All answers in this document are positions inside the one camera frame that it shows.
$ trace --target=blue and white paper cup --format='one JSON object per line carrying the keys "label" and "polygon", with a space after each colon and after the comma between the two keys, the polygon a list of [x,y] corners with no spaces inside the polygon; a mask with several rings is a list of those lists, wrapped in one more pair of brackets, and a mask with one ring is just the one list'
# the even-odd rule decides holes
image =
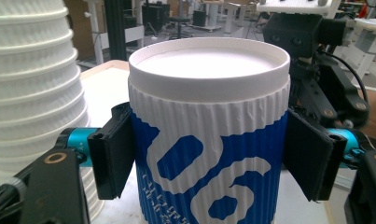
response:
{"label": "blue and white paper cup", "polygon": [[234,38],[137,50],[129,94],[147,223],[271,223],[283,157],[289,56]]}

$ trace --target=rippled cup sleeve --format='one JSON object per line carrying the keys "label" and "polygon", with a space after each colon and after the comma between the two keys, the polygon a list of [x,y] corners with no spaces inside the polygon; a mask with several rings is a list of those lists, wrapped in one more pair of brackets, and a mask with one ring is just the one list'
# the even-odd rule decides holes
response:
{"label": "rippled cup sleeve", "polygon": [[145,221],[271,223],[287,120],[287,74],[276,90],[213,102],[205,95],[197,102],[143,90],[132,77],[137,72],[132,70],[129,94]]}

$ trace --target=white paper cup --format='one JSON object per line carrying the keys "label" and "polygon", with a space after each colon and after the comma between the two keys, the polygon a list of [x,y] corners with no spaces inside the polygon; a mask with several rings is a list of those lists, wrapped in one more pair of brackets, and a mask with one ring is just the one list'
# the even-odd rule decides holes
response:
{"label": "white paper cup", "polygon": [[289,94],[289,56],[233,38],[137,50],[129,94],[148,223],[271,223]]}
{"label": "white paper cup", "polygon": [[89,207],[90,220],[93,221],[101,212],[105,204],[105,201],[97,200],[92,207]]}
{"label": "white paper cup", "polygon": [[0,52],[0,77],[12,76],[61,63],[75,54],[70,38],[63,43],[42,49],[23,51],[11,49]]}
{"label": "white paper cup", "polygon": [[25,71],[18,71],[18,72],[11,72],[8,74],[0,74],[0,82],[1,81],[10,81],[16,79],[22,79],[27,77],[36,77],[46,73],[52,73],[57,71],[58,69],[63,69],[65,66],[71,65],[71,63],[75,64],[75,60],[77,59],[77,50],[73,49],[73,54],[69,57],[65,57],[63,60],[58,61],[52,64],[46,64],[45,66],[41,66],[35,69],[29,69]]}
{"label": "white paper cup", "polygon": [[49,21],[0,25],[0,51],[38,48],[58,39],[72,37],[65,16]]}
{"label": "white paper cup", "polygon": [[74,118],[68,124],[54,129],[51,132],[42,133],[30,138],[0,141],[0,157],[20,157],[48,151],[54,147],[57,138],[64,129],[72,127],[88,127],[90,126],[90,123],[90,116],[87,113],[82,113],[81,116]]}
{"label": "white paper cup", "polygon": [[84,94],[79,78],[70,80],[56,89],[27,97],[0,100],[0,122],[27,119],[58,110]]}
{"label": "white paper cup", "polygon": [[86,114],[87,106],[84,98],[75,102],[63,110],[33,117],[0,122],[0,141],[18,140],[51,132],[71,122],[75,118],[81,118]]}
{"label": "white paper cup", "polygon": [[13,158],[0,157],[0,172],[15,175],[18,171],[22,170],[24,167],[36,160],[36,158],[43,155],[43,153],[45,152]]}
{"label": "white paper cup", "polygon": [[14,172],[2,172],[2,171],[0,171],[0,183],[7,180],[8,178],[11,178],[15,174],[16,173],[14,173]]}
{"label": "white paper cup", "polygon": [[44,14],[61,8],[63,0],[0,0],[0,17]]}
{"label": "white paper cup", "polygon": [[57,89],[80,76],[80,67],[71,63],[61,69],[24,77],[15,80],[0,81],[0,101],[24,98]]}
{"label": "white paper cup", "polygon": [[95,199],[95,197],[92,197],[92,196],[95,194],[95,196],[97,197],[97,189],[95,188],[95,180],[94,178],[88,178],[86,181],[87,181],[86,183],[83,183],[83,187],[84,189],[86,189],[86,197],[88,200],[88,204],[92,204],[93,202],[92,198]]}
{"label": "white paper cup", "polygon": [[92,168],[90,167],[80,167],[80,176],[82,178],[83,184],[84,181],[91,178],[93,174]]}

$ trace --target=stack of paper cups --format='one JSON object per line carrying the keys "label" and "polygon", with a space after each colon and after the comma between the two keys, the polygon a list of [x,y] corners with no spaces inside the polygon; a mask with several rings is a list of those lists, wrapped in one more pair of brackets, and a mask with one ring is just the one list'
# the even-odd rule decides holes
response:
{"label": "stack of paper cups", "polygon": [[152,223],[271,223],[289,56],[233,38],[137,50],[129,93],[139,198]]}
{"label": "stack of paper cups", "polygon": [[[0,182],[53,148],[65,128],[90,124],[67,13],[63,0],[0,0]],[[82,176],[90,197],[92,170]]]}

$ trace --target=printed number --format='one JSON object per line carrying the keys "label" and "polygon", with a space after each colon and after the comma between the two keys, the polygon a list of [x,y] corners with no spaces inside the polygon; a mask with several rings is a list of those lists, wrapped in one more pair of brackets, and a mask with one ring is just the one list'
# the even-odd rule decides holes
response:
{"label": "printed number", "polygon": [[[171,141],[171,139],[179,139],[180,137],[165,137],[172,135],[171,133],[166,132],[160,132],[160,134],[161,135],[155,138],[152,145],[148,148],[146,161],[150,171],[152,172],[154,181],[160,184],[162,189],[165,191],[170,191],[172,194],[185,193],[200,179],[205,177],[211,168],[215,167],[219,163],[220,156],[223,152],[223,143],[220,136],[196,136],[203,144],[202,154],[173,180],[161,177],[158,169],[158,161],[161,160],[161,158],[163,158],[168,150],[175,144],[175,142]],[[179,184],[186,182],[187,179],[189,179],[190,185]]]}
{"label": "printed number", "polygon": [[[233,185],[234,179],[247,171],[259,172],[265,175],[270,171],[271,165],[259,158],[245,158],[242,161],[234,162],[230,167],[223,169],[218,176],[214,177],[208,185],[199,190],[193,197],[190,209],[198,223],[237,223],[244,219],[246,212],[254,203],[254,192],[248,187]],[[225,220],[210,217],[208,210],[213,202],[225,196],[237,199],[235,212]]]}

